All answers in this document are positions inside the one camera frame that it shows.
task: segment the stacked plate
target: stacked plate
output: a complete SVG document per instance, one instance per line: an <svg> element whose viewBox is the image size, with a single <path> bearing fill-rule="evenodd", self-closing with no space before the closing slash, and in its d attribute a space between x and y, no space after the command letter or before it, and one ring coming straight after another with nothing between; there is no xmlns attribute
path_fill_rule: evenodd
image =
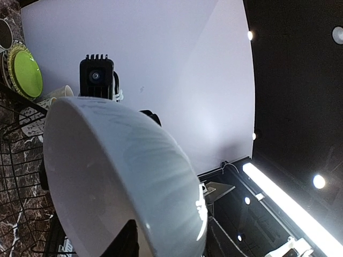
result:
<svg viewBox="0 0 343 257"><path fill-rule="evenodd" d="M14 41L0 56L0 71L6 85L23 97L34 100L43 90L42 74L27 47Z"/></svg>

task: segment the white wall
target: white wall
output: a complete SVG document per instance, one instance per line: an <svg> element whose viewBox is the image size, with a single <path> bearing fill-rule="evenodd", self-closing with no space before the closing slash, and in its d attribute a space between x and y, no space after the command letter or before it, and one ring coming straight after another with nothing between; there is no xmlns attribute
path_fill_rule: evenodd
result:
<svg viewBox="0 0 343 257"><path fill-rule="evenodd" d="M79 63L115 62L122 104L157 113L196 173L251 156L255 86L241 0L40 0L22 9L44 92L79 91Z"/></svg>

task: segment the patterned mug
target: patterned mug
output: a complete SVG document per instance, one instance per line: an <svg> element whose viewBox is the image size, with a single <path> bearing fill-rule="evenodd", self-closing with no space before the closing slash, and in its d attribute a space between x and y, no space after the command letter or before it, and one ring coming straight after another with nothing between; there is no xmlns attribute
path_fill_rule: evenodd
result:
<svg viewBox="0 0 343 257"><path fill-rule="evenodd" d="M55 97L50 99L46 99L42 102L39 102L38 105L43 107L44 109L49 109L53 102L56 101ZM22 115L19 115L19 124L25 125L21 128L23 133L28 137L32 137L35 135L42 135L44 132L44 124L45 124L45 117L40 112L37 112L35 109L31 107L27 107L20 112Z"/></svg>

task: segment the camera lens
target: camera lens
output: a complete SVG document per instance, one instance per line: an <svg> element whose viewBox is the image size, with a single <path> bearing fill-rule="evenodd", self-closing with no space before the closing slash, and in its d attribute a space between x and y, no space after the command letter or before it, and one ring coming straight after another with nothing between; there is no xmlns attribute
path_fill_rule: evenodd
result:
<svg viewBox="0 0 343 257"><path fill-rule="evenodd" d="M91 83L101 83L104 80L103 72L101 72L100 70L93 70L89 74L89 79Z"/></svg>

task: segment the white bowl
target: white bowl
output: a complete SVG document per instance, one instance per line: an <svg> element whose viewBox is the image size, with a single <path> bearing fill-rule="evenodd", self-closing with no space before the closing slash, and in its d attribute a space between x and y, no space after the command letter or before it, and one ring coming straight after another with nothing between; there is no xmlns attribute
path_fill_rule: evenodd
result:
<svg viewBox="0 0 343 257"><path fill-rule="evenodd" d="M100 256L129 219L139 256L201 256L202 187L175 140L114 101L66 97L50 108L44 162L51 197L80 257Z"/></svg>

